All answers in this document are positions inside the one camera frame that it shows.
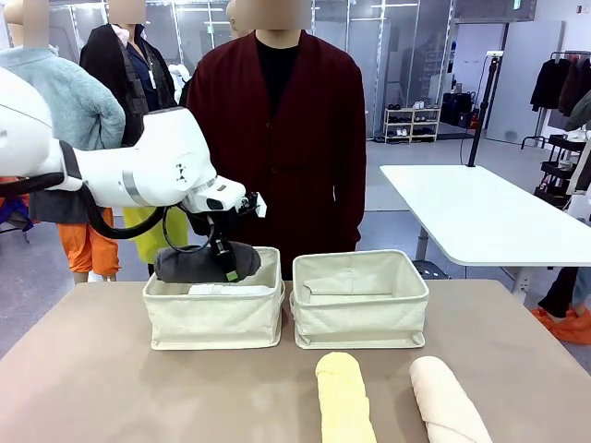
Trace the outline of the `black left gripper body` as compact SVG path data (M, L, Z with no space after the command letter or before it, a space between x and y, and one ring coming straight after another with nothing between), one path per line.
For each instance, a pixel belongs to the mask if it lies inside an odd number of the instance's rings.
M186 213L190 227L199 236L205 236L203 245L189 245L188 252L197 252L210 247L215 256L233 256L234 247L228 234L237 226L238 210Z

